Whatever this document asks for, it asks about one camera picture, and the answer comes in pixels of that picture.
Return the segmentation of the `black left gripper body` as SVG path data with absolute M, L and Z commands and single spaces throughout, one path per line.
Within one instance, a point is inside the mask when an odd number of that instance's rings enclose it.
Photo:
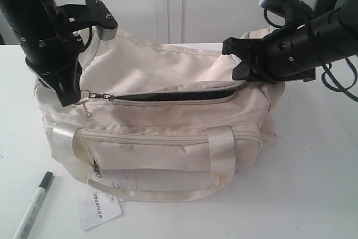
M 43 71 L 66 66 L 85 50 L 79 31 L 66 29 L 55 0 L 1 0 L 1 11 L 40 80 Z

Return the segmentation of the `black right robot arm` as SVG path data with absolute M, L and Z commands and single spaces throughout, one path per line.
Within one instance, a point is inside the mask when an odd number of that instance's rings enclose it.
M 318 17 L 299 0 L 261 0 L 284 18 L 276 29 L 227 38 L 221 51 L 156 44 L 120 30 L 101 0 L 56 11 L 59 63 L 36 81 L 43 110 L 68 113 L 83 103 L 197 103 L 232 97 L 247 83 L 312 81 L 317 67 L 357 54 L 357 0 Z

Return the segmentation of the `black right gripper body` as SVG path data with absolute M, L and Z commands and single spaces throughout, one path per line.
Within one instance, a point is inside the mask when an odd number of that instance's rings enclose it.
M 315 68 L 308 67 L 299 59 L 292 41 L 293 29 L 268 27 L 253 32 L 255 43 L 253 59 L 259 70 L 275 82 L 310 82 L 316 79 Z

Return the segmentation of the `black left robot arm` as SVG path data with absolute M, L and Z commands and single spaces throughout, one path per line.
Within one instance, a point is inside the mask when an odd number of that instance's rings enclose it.
M 49 87 L 76 88 L 84 51 L 55 0 L 1 0 L 1 12 L 26 55 L 26 64 Z

